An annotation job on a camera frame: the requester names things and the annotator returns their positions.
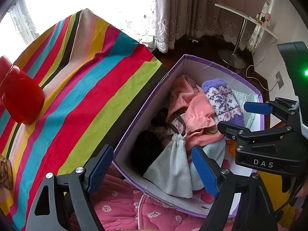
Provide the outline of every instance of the round table base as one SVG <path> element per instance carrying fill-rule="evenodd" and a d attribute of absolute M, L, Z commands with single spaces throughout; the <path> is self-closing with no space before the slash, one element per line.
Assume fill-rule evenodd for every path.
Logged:
<path fill-rule="evenodd" d="M 244 69 L 246 67 L 245 61 L 238 55 L 233 54 L 231 50 L 220 49 L 218 50 L 218 55 L 223 59 L 227 64 L 235 67 L 237 69 Z"/>

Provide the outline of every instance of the striped blanket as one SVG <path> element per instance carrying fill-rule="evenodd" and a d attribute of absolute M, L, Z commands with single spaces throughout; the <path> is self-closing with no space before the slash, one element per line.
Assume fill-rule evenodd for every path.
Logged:
<path fill-rule="evenodd" d="M 87 9 L 43 33 L 14 64 L 45 95 L 40 115 L 27 126 L 14 122 L 0 105 L 0 154 L 9 157 L 13 172 L 13 189 L 0 188 L 0 207 L 17 230 L 25 230 L 44 175 L 70 173 L 100 142 L 116 145 L 123 135 L 117 124 L 134 118 L 138 109 L 127 108 L 141 107 L 150 91 L 144 87 L 162 66 L 144 45 Z"/>

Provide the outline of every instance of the dark wooden floor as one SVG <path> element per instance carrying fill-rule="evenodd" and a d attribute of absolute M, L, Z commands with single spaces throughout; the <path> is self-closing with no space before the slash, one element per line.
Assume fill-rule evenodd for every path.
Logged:
<path fill-rule="evenodd" d="M 215 36 L 204 36 L 198 42 L 192 42 L 192 40 L 186 39 L 186 36 L 182 37 L 175 43 L 175 47 L 173 50 L 168 50 L 168 53 L 161 53 L 159 50 L 154 50 L 154 56 L 162 62 L 164 67 L 167 70 L 171 69 L 176 62 L 184 55 L 195 55 L 197 57 L 204 58 L 209 61 L 214 61 L 224 67 L 228 67 L 228 69 L 237 73 L 251 84 L 253 84 L 263 96 L 264 101 L 269 100 L 268 91 L 264 90 L 260 83 L 252 78 L 246 78 L 246 70 L 249 65 L 253 65 L 253 58 L 249 50 L 245 49 L 244 51 L 238 50 L 238 54 L 245 60 L 246 68 L 239 70 L 234 67 L 228 66 L 218 55 L 219 49 L 230 49 L 234 50 L 234 45 L 232 43 L 227 43 L 223 39 Z M 264 79 L 261 75 L 254 71 L 254 67 L 250 67 L 247 73 L 248 76 L 256 77 L 260 80 L 262 85 L 268 89 L 267 80 Z M 270 126 L 270 117 L 265 117 L 265 128 L 269 128 Z"/>

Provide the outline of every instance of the red container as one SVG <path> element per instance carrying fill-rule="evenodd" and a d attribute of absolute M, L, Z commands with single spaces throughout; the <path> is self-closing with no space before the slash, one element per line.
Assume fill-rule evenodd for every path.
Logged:
<path fill-rule="evenodd" d="M 30 124 L 44 104 L 44 92 L 18 66 L 0 57 L 1 104 L 18 123 Z"/>

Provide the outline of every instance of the white power cord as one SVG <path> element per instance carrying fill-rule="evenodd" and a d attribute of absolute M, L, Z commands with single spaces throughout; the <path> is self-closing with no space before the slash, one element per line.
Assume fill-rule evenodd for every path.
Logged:
<path fill-rule="evenodd" d="M 274 42 L 272 42 L 272 43 L 269 44 L 269 46 L 268 46 L 268 48 L 267 48 L 267 50 L 266 50 L 266 52 L 265 52 L 264 58 L 263 58 L 261 61 L 259 61 L 258 64 L 257 64 L 255 67 L 257 67 L 261 62 L 263 62 L 263 61 L 265 60 L 265 57 L 266 57 L 266 54 L 267 54 L 268 49 L 270 48 L 270 45 L 272 45 L 272 44 L 275 43 L 276 41 L 277 41 L 277 39 L 276 39 Z M 252 76 L 247 76 L 247 71 L 248 71 L 248 69 L 249 69 L 250 67 L 252 67 L 252 66 L 254 66 L 254 65 L 250 65 L 250 66 L 246 69 L 246 77 L 247 77 L 247 78 L 256 79 L 256 80 L 260 83 L 261 87 L 262 87 L 263 89 L 265 89 L 266 91 L 269 91 L 269 92 L 272 91 L 272 90 L 274 89 L 274 87 L 277 85 L 277 83 L 280 82 L 280 79 L 277 78 L 276 83 L 274 84 L 274 86 L 272 87 L 272 89 L 270 89 L 270 90 L 266 89 L 265 87 L 262 86 L 261 82 L 260 82 L 257 78 L 252 77 Z"/>

